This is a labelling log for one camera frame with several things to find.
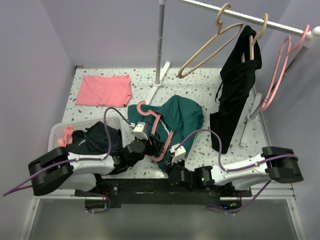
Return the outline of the green shorts with drawstring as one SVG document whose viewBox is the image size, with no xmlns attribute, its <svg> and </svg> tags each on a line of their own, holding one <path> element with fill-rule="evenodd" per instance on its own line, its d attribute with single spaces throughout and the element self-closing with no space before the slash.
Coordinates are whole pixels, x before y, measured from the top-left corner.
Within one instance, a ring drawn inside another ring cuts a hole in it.
<svg viewBox="0 0 320 240">
<path fill-rule="evenodd" d="M 166 142 L 169 132 L 173 131 L 173 136 L 170 141 L 169 149 L 176 144 L 180 144 L 190 133 L 201 129 L 204 123 L 204 115 L 202 107 L 195 101 L 179 95 L 172 96 L 167 102 L 161 106 L 152 106 L 143 104 L 140 109 L 143 112 L 148 110 L 161 115 L 161 121 L 157 124 L 155 138 L 161 142 Z M 152 115 L 143 116 L 137 111 L 137 105 L 128 106 L 128 120 L 131 123 L 145 122 L 147 124 L 147 135 L 151 134 L 154 125 L 155 117 Z M 183 144 L 188 156 L 195 135 L 189 137 Z M 170 157 L 170 153 L 166 152 L 163 159 L 157 164 L 159 168 L 166 173 L 166 162 Z"/>
</svg>

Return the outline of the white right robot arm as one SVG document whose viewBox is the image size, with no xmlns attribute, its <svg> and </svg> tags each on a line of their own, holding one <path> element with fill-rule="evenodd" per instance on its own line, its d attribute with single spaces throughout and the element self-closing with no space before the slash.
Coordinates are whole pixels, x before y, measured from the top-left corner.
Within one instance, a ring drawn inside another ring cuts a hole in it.
<svg viewBox="0 0 320 240">
<path fill-rule="evenodd" d="M 222 187 L 227 196 L 233 197 L 239 191 L 264 182 L 302 182 L 298 160 L 292 149 L 267 146 L 262 148 L 261 154 L 223 166 L 203 166 L 191 171 L 175 163 L 168 174 L 168 182 L 199 192 Z"/>
</svg>

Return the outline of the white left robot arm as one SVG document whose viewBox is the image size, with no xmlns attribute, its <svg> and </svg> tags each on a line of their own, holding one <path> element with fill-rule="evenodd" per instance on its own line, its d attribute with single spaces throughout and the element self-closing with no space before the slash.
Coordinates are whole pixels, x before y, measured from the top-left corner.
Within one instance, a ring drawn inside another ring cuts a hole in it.
<svg viewBox="0 0 320 240">
<path fill-rule="evenodd" d="M 44 196 L 59 188 L 82 190 L 99 196 L 104 184 L 95 175 L 118 175 L 126 172 L 146 155 L 158 157 L 165 144 L 151 134 L 136 138 L 110 155 L 77 155 L 65 147 L 56 147 L 28 164 L 35 196 Z"/>
</svg>

